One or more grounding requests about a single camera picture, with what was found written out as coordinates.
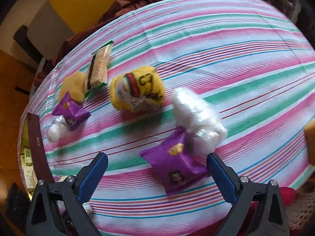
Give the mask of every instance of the blue gripper pad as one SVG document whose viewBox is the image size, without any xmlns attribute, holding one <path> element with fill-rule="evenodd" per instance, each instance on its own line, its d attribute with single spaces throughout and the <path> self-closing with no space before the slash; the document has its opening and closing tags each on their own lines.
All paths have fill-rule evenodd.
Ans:
<svg viewBox="0 0 315 236">
<path fill-rule="evenodd" d="M 237 202 L 236 188 L 212 154 L 209 154 L 207 157 L 207 170 L 215 181 L 224 200 L 234 205 Z"/>
<path fill-rule="evenodd" d="M 83 204 L 90 200 L 107 167 L 108 157 L 106 154 L 103 154 L 80 184 L 78 194 L 79 203 Z"/>
</svg>

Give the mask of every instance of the purple snack package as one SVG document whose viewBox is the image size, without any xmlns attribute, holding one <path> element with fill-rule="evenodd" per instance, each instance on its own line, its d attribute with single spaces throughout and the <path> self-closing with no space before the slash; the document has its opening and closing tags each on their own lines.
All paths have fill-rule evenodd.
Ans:
<svg viewBox="0 0 315 236">
<path fill-rule="evenodd" d="M 69 92 L 63 96 L 54 108 L 52 115 L 63 115 L 71 131 L 76 130 L 83 121 L 91 116 L 88 111 L 81 108 L 70 98 Z"/>
<path fill-rule="evenodd" d="M 207 167 L 195 161 L 186 146 L 186 131 L 178 127 L 160 145 L 140 152 L 140 156 L 151 164 L 168 197 L 208 177 Z"/>
</svg>

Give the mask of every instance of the wooden floor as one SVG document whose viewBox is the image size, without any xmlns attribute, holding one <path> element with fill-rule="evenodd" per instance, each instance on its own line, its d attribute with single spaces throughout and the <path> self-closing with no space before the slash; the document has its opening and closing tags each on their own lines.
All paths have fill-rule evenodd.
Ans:
<svg viewBox="0 0 315 236">
<path fill-rule="evenodd" d="M 0 208 L 12 183 L 24 189 L 17 164 L 19 120 L 29 96 L 15 90 L 30 91 L 34 74 L 28 67 L 0 50 Z"/>
</svg>

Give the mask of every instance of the crumpled brown cloth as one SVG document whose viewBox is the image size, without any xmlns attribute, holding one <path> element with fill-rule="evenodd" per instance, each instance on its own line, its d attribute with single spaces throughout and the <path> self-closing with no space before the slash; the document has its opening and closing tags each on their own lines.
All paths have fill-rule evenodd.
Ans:
<svg viewBox="0 0 315 236">
<path fill-rule="evenodd" d="M 60 62 L 72 49 L 74 49 L 80 42 L 82 42 L 92 33 L 129 11 L 134 11 L 145 5 L 158 1 L 162 0 L 115 0 L 108 11 L 103 14 L 103 16 L 95 25 L 91 26 L 84 32 L 81 32 L 74 37 L 64 41 L 56 58 L 50 59 L 45 64 L 43 70 L 35 76 L 34 85 L 39 86 L 43 82 L 45 77 L 54 69 L 57 63 Z"/>
</svg>

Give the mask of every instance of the tablecloth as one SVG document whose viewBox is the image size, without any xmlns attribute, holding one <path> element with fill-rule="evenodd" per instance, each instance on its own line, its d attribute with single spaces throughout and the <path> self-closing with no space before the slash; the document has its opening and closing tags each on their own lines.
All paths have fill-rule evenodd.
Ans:
<svg viewBox="0 0 315 236">
<path fill-rule="evenodd" d="M 49 143 L 62 81 L 86 72 L 91 53 L 110 40 L 109 81 L 154 66 L 166 88 L 162 109 L 116 111 L 103 87 L 82 105 L 91 117 Z M 172 91 L 190 88 L 220 112 L 229 133 L 216 152 L 239 175 L 297 188 L 313 171 L 303 127 L 315 112 L 314 61 L 303 34 L 262 0 L 161 1 L 121 16 L 79 44 L 45 79 L 21 123 L 27 111 L 40 116 L 55 180 L 76 175 L 100 151 L 108 155 L 108 169 L 91 198 L 91 218 L 103 235 L 186 235 L 218 221 L 231 206 L 211 177 L 167 198 L 139 156 L 174 131 Z"/>
</svg>

